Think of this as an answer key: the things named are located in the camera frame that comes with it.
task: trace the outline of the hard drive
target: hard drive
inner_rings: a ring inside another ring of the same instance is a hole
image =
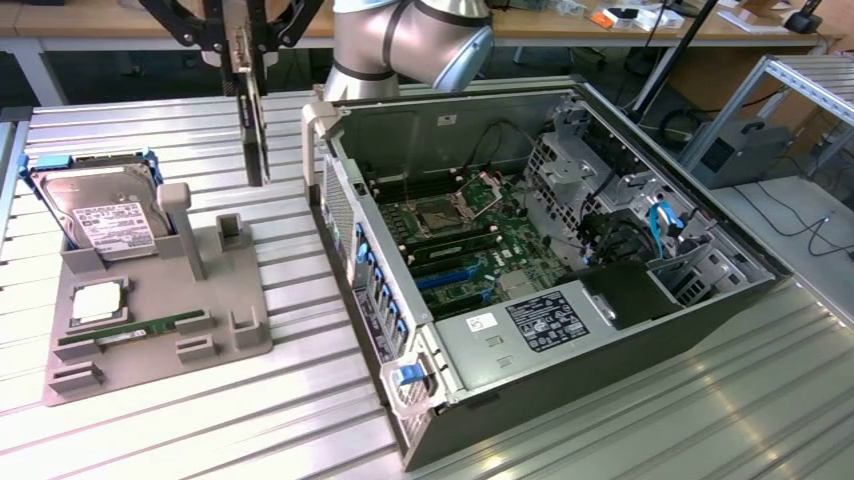
[[[154,152],[74,158],[50,155],[19,175],[44,202],[72,249],[95,248],[105,260],[153,255],[155,238],[171,235],[169,216],[158,206],[163,183]]]

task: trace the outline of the motherboard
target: motherboard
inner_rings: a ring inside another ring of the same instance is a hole
[[[451,193],[381,205],[439,319],[552,288],[568,271],[528,217],[525,183],[486,171],[457,180]]]

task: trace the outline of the green circuit board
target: green circuit board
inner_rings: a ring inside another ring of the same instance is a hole
[[[502,285],[508,282],[499,282],[499,278],[508,273],[524,271],[528,278],[526,291],[532,288],[540,291],[553,287],[568,272],[558,255],[544,243],[514,193],[506,186],[499,186],[497,181],[487,179],[485,182],[473,176],[471,182],[459,191],[462,200],[459,197],[455,199],[455,194],[451,193],[381,205],[386,224],[399,244],[415,244],[426,240],[441,243],[443,238],[453,238],[455,234],[479,232],[491,227],[497,229],[487,248],[479,246],[471,253],[462,249],[454,254],[454,258],[449,260],[455,264],[454,268],[423,275],[423,269],[435,263],[410,266],[417,283],[425,278],[441,277],[449,271],[474,269],[471,278],[422,289],[427,306],[438,318],[462,313],[446,312],[443,308],[463,299],[471,299],[469,310],[510,300],[513,297],[503,288],[506,285]]]

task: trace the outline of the blue pcie slot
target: blue pcie slot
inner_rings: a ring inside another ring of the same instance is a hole
[[[430,288],[443,287],[446,285],[450,285],[451,283],[465,282],[466,280],[471,280],[471,278],[475,276],[479,266],[481,265],[473,265],[463,270],[427,277],[422,280],[418,280],[415,282],[415,285],[418,286],[419,290],[427,290]]]

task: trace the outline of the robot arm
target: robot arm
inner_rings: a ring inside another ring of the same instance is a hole
[[[141,0],[178,42],[199,45],[221,67],[226,95],[238,99],[249,183],[270,182],[261,97],[267,94],[265,56],[294,47],[323,0],[291,0],[267,21],[265,0],[205,0],[205,18],[178,0]],[[493,43],[483,0],[337,0],[335,67],[327,100],[398,95],[395,72],[439,91],[462,90]]]
[[[267,22],[265,0],[205,0],[205,19],[178,0],[141,0],[178,43],[199,45],[206,62],[221,67],[223,91],[238,98],[249,183],[270,182],[261,97],[267,94],[265,54],[297,45],[323,0],[291,0]]]
[[[395,73],[458,91],[493,47],[483,0],[335,0],[335,66],[325,99],[398,95]]]

